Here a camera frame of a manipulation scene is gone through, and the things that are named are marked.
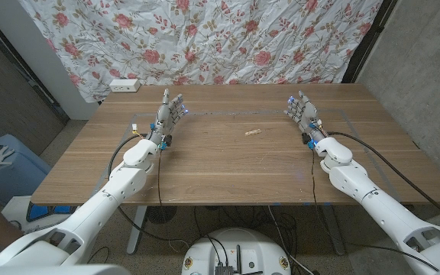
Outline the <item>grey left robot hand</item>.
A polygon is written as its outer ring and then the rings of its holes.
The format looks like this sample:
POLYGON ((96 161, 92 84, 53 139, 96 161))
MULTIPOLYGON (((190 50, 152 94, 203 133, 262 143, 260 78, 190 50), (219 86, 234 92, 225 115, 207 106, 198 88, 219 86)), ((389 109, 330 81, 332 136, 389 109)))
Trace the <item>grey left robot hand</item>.
POLYGON ((147 139, 154 142, 161 150, 165 150, 172 143, 172 133, 176 124, 188 112, 183 104, 183 95, 179 94, 170 99, 170 91, 165 89, 147 139))

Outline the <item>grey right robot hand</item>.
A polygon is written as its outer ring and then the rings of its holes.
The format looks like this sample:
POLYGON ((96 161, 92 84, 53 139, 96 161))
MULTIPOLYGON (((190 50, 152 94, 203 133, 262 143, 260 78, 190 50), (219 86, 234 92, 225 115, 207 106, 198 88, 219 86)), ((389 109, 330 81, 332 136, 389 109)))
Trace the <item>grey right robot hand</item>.
POLYGON ((284 114, 295 121, 301 131, 302 142, 309 149, 313 150, 318 142, 328 136, 322 127, 316 107, 302 91, 299 91, 299 98, 290 96, 287 99, 287 110, 284 114))

